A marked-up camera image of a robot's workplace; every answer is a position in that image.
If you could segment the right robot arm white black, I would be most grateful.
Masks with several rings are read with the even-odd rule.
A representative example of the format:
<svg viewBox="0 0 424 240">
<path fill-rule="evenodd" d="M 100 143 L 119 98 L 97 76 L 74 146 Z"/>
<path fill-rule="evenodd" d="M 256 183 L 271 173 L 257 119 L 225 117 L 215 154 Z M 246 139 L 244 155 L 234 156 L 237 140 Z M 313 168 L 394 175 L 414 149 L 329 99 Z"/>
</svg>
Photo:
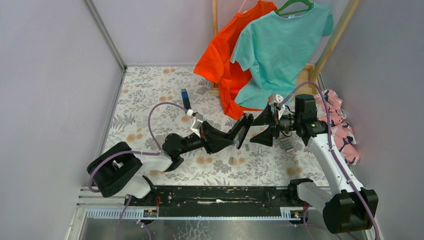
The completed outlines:
<svg viewBox="0 0 424 240">
<path fill-rule="evenodd" d="M 284 98 L 272 94 L 254 126 L 266 125 L 266 130 L 250 139 L 251 143 L 273 146 L 281 133 L 294 131 L 317 159 L 331 192 L 318 187 L 312 180 L 292 180 L 287 201 L 293 206 L 308 203 L 322 213 L 327 230 L 332 234 L 375 228 L 379 198 L 373 189 L 366 189 L 354 176 L 329 132 L 328 124 L 318 119 L 315 98 L 309 94 L 295 97 L 295 112 L 284 114 Z"/>
</svg>

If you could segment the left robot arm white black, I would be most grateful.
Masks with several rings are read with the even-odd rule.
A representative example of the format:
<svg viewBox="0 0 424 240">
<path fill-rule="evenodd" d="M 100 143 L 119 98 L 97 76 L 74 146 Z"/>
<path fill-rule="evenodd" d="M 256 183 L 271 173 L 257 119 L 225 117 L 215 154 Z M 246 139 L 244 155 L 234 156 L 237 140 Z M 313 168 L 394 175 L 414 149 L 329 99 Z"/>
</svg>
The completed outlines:
<svg viewBox="0 0 424 240">
<path fill-rule="evenodd" d="M 183 154 L 205 149 L 215 154 L 229 146 L 240 148 L 246 129 L 237 122 L 228 132 L 223 132 L 203 121 L 188 136 L 169 134 L 158 152 L 143 152 L 131 149 L 121 141 L 89 164 L 89 190 L 109 198 L 117 193 L 136 197 L 144 206 L 152 204 L 155 192 L 143 171 L 171 172 L 183 162 Z"/>
</svg>

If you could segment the small black stapler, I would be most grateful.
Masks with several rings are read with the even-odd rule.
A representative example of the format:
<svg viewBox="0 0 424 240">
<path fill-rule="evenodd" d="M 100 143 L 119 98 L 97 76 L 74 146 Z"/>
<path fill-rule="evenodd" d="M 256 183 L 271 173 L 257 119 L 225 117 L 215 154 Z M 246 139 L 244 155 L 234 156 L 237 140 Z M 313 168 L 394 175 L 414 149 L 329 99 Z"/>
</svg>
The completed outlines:
<svg viewBox="0 0 424 240">
<path fill-rule="evenodd" d="M 246 138 L 246 135 L 250 127 L 252 126 L 253 121 L 254 121 L 253 114 L 244 113 L 233 126 L 233 129 L 232 129 L 234 133 L 233 143 L 237 149 L 241 148 Z"/>
</svg>

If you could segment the blue stapler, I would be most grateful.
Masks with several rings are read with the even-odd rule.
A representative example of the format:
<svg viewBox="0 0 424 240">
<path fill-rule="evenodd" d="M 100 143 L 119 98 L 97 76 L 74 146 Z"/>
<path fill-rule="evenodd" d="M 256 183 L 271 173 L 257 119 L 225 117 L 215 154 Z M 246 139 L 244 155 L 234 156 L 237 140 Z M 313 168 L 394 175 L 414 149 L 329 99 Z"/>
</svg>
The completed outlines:
<svg viewBox="0 0 424 240">
<path fill-rule="evenodd" d="M 186 110 L 191 109 L 191 103 L 190 103 L 189 95 L 188 95 L 188 92 L 185 88 L 183 88 L 181 90 L 181 97 L 182 97 L 183 107 Z"/>
</svg>

